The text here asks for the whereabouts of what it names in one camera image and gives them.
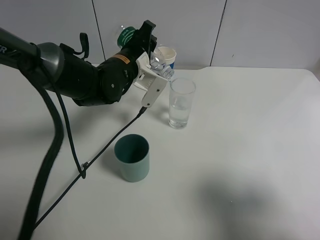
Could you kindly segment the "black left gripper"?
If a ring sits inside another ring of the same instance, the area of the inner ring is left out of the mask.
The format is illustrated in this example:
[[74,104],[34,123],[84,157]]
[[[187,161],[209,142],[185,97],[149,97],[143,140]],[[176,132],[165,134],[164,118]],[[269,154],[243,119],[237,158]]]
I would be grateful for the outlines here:
[[156,25],[150,20],[145,20],[134,31],[132,38],[124,48],[101,63],[98,69],[98,103],[119,102],[130,88],[133,80],[138,76],[136,60],[146,52],[151,59],[157,47],[157,37],[152,33]]

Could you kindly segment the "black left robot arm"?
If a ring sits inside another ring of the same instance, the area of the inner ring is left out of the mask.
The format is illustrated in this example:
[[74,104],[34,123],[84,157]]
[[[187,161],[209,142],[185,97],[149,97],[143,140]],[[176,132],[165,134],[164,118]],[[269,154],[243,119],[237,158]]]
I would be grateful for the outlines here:
[[138,58],[155,49],[155,27],[144,21],[118,53],[98,66],[86,60],[90,48],[84,32],[79,35],[84,55],[80,58],[80,52],[63,43],[33,44],[1,29],[0,63],[26,71],[42,88],[69,97],[78,106],[110,105],[119,102],[138,77]]

